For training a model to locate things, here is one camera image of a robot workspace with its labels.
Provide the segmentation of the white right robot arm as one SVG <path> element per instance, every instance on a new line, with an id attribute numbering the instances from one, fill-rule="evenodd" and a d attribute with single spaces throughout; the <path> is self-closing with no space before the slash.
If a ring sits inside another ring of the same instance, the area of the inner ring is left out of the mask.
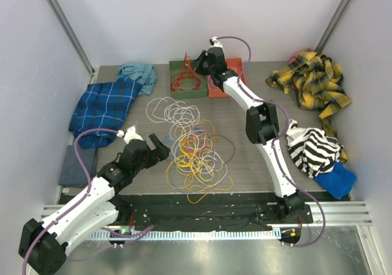
<path id="1" fill-rule="evenodd" d="M 222 47 L 203 50 L 192 68 L 199 75 L 209 76 L 215 86 L 246 112 L 246 135 L 261 152 L 273 180 L 279 220 L 285 223 L 294 219 L 309 222 L 310 210 L 306 208 L 282 155 L 275 105 L 259 98 L 235 71 L 227 67 Z"/>

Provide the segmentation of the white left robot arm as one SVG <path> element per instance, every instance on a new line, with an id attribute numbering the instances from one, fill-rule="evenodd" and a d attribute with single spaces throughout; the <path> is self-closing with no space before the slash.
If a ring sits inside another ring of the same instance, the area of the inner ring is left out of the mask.
<path id="1" fill-rule="evenodd" d="M 87 187 L 77 196 L 43 220 L 25 223 L 18 249 L 23 274 L 28 267 L 37 274 L 55 274 L 86 238 L 112 223 L 124 225 L 129 221 L 130 204 L 119 193 L 139 172 L 170 154 L 170 148 L 155 134 L 149 138 L 154 149 L 139 134 L 126 133 L 123 152 L 104 165 L 97 176 L 88 178 Z"/>

